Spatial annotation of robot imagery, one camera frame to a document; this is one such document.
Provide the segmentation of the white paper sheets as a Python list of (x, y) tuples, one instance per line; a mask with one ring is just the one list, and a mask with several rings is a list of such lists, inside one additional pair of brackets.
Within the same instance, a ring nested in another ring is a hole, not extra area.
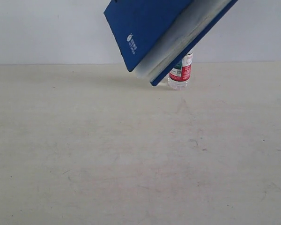
[(136, 66), (136, 76), (154, 80), (229, 3), (229, 0), (193, 1)]

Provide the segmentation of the blue ring binder notebook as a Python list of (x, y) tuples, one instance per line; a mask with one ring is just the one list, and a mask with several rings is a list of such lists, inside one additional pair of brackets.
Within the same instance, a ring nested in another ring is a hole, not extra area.
[[(234, 6), (230, 3), (203, 29), (181, 54), (179, 54), (151, 85), (157, 86), (163, 78), (195, 47), (213, 26)], [(193, 0), (112, 0), (104, 16), (117, 42), (129, 72), (144, 59), (158, 40), (174, 23), (177, 17)]]

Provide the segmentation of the clear plastic water bottle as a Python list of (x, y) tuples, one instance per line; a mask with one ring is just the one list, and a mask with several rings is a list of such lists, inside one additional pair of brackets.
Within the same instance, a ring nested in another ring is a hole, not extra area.
[(168, 73), (168, 85), (174, 90), (187, 87), (191, 78), (193, 49)]

